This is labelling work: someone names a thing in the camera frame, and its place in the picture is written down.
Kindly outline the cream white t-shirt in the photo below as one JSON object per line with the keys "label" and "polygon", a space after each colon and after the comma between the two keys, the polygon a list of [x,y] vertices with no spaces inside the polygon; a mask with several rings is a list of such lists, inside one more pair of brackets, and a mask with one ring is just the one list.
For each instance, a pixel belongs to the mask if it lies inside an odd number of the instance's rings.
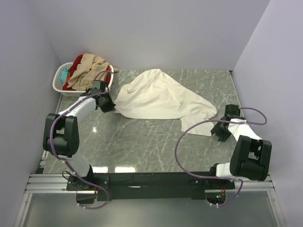
{"label": "cream white t-shirt", "polygon": [[181,130],[210,136],[217,114],[209,101],[185,88],[160,69],[147,70],[121,87],[116,111],[127,118],[181,121]]}

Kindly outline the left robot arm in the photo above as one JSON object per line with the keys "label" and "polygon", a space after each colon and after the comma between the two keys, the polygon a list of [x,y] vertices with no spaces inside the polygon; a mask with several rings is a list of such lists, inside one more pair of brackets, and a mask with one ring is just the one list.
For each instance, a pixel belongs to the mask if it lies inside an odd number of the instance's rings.
{"label": "left robot arm", "polygon": [[84,190],[91,189],[95,179],[91,165],[79,152],[79,123],[97,109],[104,113],[115,109],[107,83],[101,80],[94,80],[92,88],[74,104],[59,113],[48,114],[45,120],[43,149],[64,162]]}

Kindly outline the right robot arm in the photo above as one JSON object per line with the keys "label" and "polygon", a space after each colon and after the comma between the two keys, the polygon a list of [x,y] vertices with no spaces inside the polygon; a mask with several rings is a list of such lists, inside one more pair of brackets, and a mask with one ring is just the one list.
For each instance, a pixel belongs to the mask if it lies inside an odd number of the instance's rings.
{"label": "right robot arm", "polygon": [[208,176],[208,184],[218,189],[224,178],[244,177],[254,181],[264,181],[268,175],[272,143],[259,137],[241,116],[238,105],[225,106],[221,121],[211,129],[218,141],[225,142],[230,136],[236,140],[231,160],[216,164],[216,172]]}

